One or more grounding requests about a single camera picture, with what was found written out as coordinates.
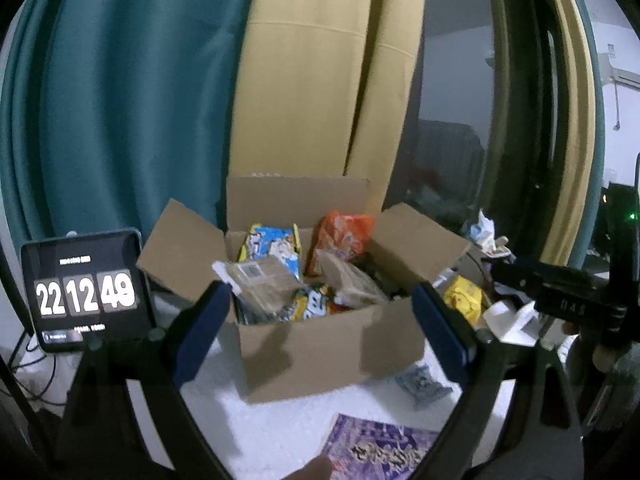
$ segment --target hand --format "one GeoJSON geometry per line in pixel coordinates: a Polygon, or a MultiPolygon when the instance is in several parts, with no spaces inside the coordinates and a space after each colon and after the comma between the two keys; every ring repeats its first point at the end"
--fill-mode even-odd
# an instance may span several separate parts
{"type": "Polygon", "coordinates": [[[284,480],[329,480],[333,464],[328,457],[316,456],[302,469],[291,473],[284,480]]]}

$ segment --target orange plastic bag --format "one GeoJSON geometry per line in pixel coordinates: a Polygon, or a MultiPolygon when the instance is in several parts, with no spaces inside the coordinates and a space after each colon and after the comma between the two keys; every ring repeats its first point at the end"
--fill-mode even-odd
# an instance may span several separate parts
{"type": "Polygon", "coordinates": [[[331,211],[322,221],[318,231],[318,242],[311,254],[307,268],[309,276],[321,273],[316,249],[327,250],[341,260],[351,260],[364,252],[364,245],[371,238],[376,219],[367,215],[341,215],[331,211]]]}

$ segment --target cardboard box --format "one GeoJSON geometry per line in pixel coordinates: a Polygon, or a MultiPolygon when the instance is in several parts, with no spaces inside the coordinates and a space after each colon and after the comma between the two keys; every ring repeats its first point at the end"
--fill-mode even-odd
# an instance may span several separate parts
{"type": "MultiPolygon", "coordinates": [[[[313,229],[331,210],[364,211],[368,182],[348,177],[233,177],[227,182],[226,236],[171,200],[146,243],[138,267],[195,301],[217,276],[211,264],[235,261],[253,223],[300,228],[301,270],[313,229]]],[[[369,243],[376,261],[406,290],[434,280],[468,249],[466,240],[400,204],[381,213],[369,243]]],[[[424,335],[411,301],[282,324],[238,325],[249,402],[327,392],[403,370],[420,359],[424,335]]]]}

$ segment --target yellow snack bag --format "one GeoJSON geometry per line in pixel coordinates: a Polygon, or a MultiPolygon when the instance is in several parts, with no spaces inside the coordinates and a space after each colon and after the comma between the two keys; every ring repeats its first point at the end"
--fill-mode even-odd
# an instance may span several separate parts
{"type": "Polygon", "coordinates": [[[472,326],[480,319],[482,289],[462,276],[453,280],[442,299],[449,307],[459,311],[472,326]]]}

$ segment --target tablet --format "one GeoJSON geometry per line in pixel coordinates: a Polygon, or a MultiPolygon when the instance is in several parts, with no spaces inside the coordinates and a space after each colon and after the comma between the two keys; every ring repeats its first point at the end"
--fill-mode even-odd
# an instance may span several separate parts
{"type": "Polygon", "coordinates": [[[45,352],[144,337],[155,326],[148,286],[136,268],[134,229],[28,242],[20,250],[31,319],[45,352]]]}

